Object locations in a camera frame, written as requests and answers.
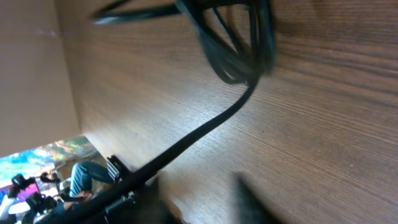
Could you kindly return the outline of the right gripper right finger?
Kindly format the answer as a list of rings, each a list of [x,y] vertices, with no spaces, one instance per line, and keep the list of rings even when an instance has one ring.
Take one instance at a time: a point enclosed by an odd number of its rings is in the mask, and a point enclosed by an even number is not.
[[[241,174],[235,174],[235,207],[238,224],[280,224],[275,216],[246,183]]]

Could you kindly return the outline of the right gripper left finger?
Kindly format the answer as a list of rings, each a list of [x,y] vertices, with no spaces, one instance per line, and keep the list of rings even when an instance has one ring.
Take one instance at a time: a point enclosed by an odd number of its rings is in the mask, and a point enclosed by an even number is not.
[[[106,218],[110,224],[181,224],[163,200],[159,179],[142,186],[125,202],[112,208]]]

